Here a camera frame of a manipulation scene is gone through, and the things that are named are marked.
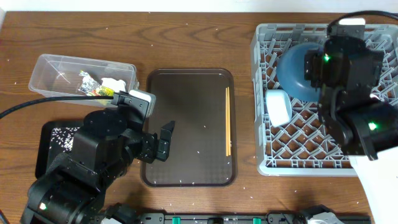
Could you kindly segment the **white tissue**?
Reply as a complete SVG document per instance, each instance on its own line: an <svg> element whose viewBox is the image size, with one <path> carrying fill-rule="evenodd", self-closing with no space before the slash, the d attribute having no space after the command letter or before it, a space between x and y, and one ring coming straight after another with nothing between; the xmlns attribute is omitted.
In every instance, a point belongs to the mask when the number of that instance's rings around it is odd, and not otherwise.
<svg viewBox="0 0 398 224"><path fill-rule="evenodd" d="M102 86L112 89L115 93L126 91L126 83L124 80L116 80L114 78L102 78Z"/></svg>

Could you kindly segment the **wooden chopstick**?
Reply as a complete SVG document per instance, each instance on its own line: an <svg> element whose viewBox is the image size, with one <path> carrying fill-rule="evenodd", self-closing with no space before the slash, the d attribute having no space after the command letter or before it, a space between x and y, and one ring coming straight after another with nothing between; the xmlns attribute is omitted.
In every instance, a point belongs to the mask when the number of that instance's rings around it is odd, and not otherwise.
<svg viewBox="0 0 398 224"><path fill-rule="evenodd" d="M227 119L227 137L228 137L228 142L227 142L227 147L228 147L228 153L227 155L231 155L231 103L230 103L230 89L229 86L226 88L226 119Z"/></svg>
<svg viewBox="0 0 398 224"><path fill-rule="evenodd" d="M226 136L226 157L228 157L227 153L228 153L228 147L227 147L227 142L228 142L228 137L227 137L227 115L226 115L226 88L225 88L225 136Z"/></svg>

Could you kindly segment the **foil snack wrapper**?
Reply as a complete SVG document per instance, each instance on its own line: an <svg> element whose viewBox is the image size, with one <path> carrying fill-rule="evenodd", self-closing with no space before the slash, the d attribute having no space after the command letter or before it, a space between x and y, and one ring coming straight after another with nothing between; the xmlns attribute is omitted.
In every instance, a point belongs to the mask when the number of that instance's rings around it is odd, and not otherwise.
<svg viewBox="0 0 398 224"><path fill-rule="evenodd" d="M113 96L114 90L100 85L89 73L81 71L79 76L83 77L78 91L88 96Z"/></svg>

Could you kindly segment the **light blue rice bowl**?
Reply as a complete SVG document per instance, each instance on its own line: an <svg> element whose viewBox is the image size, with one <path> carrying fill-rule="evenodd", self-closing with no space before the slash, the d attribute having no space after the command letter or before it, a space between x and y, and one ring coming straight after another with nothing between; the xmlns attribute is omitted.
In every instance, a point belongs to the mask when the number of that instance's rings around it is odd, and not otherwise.
<svg viewBox="0 0 398 224"><path fill-rule="evenodd" d="M285 125L292 119L290 97L284 90L267 90L266 107L274 127Z"/></svg>

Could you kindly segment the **dark blue plate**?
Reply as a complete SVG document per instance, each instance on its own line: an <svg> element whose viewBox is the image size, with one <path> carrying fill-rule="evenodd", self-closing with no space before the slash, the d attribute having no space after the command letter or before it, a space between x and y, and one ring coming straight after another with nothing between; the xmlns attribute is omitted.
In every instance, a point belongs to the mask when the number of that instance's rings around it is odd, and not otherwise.
<svg viewBox="0 0 398 224"><path fill-rule="evenodd" d="M281 55L276 67L280 86L287 94L301 101L317 102L319 94L309 80L304 79L305 54L308 50L323 48L314 42L295 45Z"/></svg>

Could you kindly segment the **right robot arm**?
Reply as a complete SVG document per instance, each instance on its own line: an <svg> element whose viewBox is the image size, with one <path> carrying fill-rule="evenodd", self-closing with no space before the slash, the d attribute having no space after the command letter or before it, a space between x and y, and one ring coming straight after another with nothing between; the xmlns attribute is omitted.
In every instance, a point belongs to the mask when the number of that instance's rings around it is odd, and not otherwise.
<svg viewBox="0 0 398 224"><path fill-rule="evenodd" d="M304 78L320 89L318 117L349 157L374 221L397 223L397 108L371 97L384 53L366 46L365 14L397 18L359 11L330 22L323 48L305 54Z"/></svg>

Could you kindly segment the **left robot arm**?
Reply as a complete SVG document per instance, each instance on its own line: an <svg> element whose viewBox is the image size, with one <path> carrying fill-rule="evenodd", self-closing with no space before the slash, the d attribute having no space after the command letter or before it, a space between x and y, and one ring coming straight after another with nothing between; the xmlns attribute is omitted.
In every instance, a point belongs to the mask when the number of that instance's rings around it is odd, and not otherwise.
<svg viewBox="0 0 398 224"><path fill-rule="evenodd" d="M133 160L166 161L175 122L160 133L143 126L149 102L126 92L111 96L115 108L89 113L73 135L71 153L61 152L28 191L21 223L137 223L136 211L117 203L104 208L106 191Z"/></svg>

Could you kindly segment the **grey dishwasher rack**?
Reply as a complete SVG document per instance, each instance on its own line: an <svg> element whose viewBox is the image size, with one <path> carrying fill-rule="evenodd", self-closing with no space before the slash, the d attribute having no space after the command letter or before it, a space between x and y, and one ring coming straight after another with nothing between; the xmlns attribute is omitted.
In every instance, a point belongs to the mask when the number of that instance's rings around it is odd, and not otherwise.
<svg viewBox="0 0 398 224"><path fill-rule="evenodd" d="M292 119L274 127L266 107L267 90L283 90L276 75L281 55L291 47L314 42L322 47L328 24L260 24L251 42L251 70L256 106L257 169L262 175L355 175L349 157L318 117L318 102L290 97ZM384 53L381 78L371 97L397 108L397 26L365 25L364 41Z"/></svg>

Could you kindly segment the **brown serving tray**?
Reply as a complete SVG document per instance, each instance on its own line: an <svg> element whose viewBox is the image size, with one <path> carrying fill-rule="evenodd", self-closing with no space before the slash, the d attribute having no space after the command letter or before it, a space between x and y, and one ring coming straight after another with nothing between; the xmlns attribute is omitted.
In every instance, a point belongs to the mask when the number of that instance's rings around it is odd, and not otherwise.
<svg viewBox="0 0 398 224"><path fill-rule="evenodd" d="M231 155L226 157L225 88L230 89ZM223 68L157 69L147 77L156 96L146 128L153 133L175 121L165 162L141 166L151 187L224 187L236 178L236 120L232 74Z"/></svg>

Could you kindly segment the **spilled white rice pile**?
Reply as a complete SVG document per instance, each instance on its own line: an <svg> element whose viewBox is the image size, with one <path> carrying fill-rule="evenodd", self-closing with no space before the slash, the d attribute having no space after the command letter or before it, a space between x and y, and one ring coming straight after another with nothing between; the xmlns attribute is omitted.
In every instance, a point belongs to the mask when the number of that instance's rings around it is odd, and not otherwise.
<svg viewBox="0 0 398 224"><path fill-rule="evenodd" d="M53 128L50 133L49 149L51 151L71 152L73 137L79 127Z"/></svg>

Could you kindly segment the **black plastic bin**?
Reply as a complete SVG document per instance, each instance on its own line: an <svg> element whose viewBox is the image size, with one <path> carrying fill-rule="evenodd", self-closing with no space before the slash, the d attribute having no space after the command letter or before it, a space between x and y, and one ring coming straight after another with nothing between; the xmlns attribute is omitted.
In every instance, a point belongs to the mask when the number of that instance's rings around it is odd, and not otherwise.
<svg viewBox="0 0 398 224"><path fill-rule="evenodd" d="M51 151L50 133L53 128L79 127L73 137L71 152ZM115 178L131 165L132 153L125 149L123 132L127 124L121 119L84 121L51 121L43 125L36 178L59 170L83 182L97 182L104 175Z"/></svg>

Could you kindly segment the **clear plastic bin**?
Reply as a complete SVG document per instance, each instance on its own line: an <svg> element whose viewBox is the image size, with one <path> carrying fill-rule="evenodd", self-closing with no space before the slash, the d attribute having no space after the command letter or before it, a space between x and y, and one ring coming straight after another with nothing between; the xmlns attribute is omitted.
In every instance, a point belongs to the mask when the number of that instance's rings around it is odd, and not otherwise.
<svg viewBox="0 0 398 224"><path fill-rule="evenodd" d="M85 93L79 90L83 83L81 72L86 72L99 84L102 84L104 78L113 78L124 82L125 91L139 88L136 67L132 64L42 54L32 72L29 90L40 93L46 98L84 96Z"/></svg>

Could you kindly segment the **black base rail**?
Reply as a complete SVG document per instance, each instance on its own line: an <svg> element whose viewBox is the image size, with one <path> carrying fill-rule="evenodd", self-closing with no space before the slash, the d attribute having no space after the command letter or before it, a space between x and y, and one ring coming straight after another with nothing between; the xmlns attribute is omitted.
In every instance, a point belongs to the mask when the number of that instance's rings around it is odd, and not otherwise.
<svg viewBox="0 0 398 224"><path fill-rule="evenodd" d="M269 212L265 215L218 214L189 215L167 213L138 214L128 205L110 206L90 223L131 223L131 224L306 224L306 223L347 223L371 224L371 218L363 215L338 216L329 208L319 205L302 210L299 213Z"/></svg>

